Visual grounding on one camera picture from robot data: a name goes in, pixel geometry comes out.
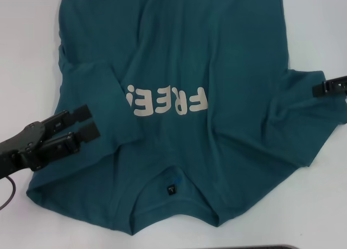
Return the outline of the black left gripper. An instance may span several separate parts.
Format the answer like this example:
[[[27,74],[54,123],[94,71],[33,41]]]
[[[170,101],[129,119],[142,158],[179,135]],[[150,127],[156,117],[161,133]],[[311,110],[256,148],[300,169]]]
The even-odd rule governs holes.
[[[64,110],[48,119],[27,125],[20,133],[1,142],[1,178],[5,178],[22,169],[37,171],[48,162],[77,154],[81,143],[88,143],[100,137],[94,122],[79,128],[78,132],[51,138],[44,141],[44,160],[38,152],[44,140],[45,131],[61,132],[62,130],[92,117],[87,105],[70,112]]]

